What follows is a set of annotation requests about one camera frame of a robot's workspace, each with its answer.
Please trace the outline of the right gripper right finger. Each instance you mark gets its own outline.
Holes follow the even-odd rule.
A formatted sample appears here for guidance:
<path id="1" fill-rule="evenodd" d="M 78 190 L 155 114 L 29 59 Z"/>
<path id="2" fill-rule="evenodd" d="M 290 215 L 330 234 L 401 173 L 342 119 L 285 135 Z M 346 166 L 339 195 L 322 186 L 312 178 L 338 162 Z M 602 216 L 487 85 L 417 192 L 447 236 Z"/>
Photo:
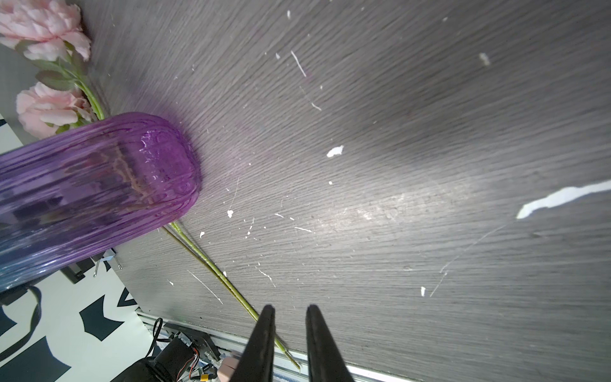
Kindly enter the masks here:
<path id="1" fill-rule="evenodd" d="M 305 318 L 310 381 L 354 382 L 320 308 L 308 306 Z"/>

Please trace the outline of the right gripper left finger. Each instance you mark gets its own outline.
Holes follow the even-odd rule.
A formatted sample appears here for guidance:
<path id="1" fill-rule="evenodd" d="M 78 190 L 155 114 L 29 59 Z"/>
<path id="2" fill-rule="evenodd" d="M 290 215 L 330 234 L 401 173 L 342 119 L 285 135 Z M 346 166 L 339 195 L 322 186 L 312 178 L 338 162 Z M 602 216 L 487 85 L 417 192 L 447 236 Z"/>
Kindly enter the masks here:
<path id="1" fill-rule="evenodd" d="M 230 382 L 271 382 L 275 356 L 275 308 L 266 305 Z"/>

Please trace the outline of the blue purple glass vase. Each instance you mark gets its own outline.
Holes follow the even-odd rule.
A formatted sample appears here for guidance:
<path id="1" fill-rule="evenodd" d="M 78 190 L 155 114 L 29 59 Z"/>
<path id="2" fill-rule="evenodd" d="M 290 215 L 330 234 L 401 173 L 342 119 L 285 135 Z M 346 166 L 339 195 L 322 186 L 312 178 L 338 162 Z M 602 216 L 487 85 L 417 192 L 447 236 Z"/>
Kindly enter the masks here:
<path id="1" fill-rule="evenodd" d="M 184 216 L 200 162 L 165 119 L 131 112 L 1 157 L 4 290 L 154 231 Z"/>

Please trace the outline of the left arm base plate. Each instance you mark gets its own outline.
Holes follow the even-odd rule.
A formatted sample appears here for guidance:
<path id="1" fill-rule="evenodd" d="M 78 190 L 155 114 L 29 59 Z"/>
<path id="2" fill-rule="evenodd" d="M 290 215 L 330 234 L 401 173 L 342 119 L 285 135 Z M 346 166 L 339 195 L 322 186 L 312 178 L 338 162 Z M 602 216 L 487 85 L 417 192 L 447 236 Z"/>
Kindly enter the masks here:
<path id="1" fill-rule="evenodd" d="M 157 318 L 153 341 L 144 357 L 145 366 L 159 381 L 212 381 L 218 378 L 220 354 L 205 337 L 189 336 L 176 328 L 165 328 Z"/>

